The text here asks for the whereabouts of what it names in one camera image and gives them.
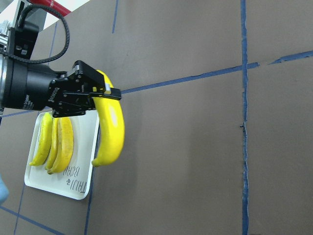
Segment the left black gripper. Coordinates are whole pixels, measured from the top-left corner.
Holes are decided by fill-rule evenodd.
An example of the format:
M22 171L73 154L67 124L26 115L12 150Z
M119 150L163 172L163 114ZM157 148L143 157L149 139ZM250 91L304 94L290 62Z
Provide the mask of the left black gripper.
M111 88L103 74L77 60L71 71L53 71L43 64L4 61L4 106L41 111L52 108L53 116L71 117L94 110L92 98L121 100L121 91Z

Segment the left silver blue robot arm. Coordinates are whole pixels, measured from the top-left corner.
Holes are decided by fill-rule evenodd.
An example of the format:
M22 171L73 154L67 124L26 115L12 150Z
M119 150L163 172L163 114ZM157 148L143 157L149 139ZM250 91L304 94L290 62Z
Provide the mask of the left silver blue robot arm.
M44 64L0 58L1 109L41 111L50 107L56 118L81 116L95 110L97 98L120 100L121 91L81 60L70 71L53 71Z

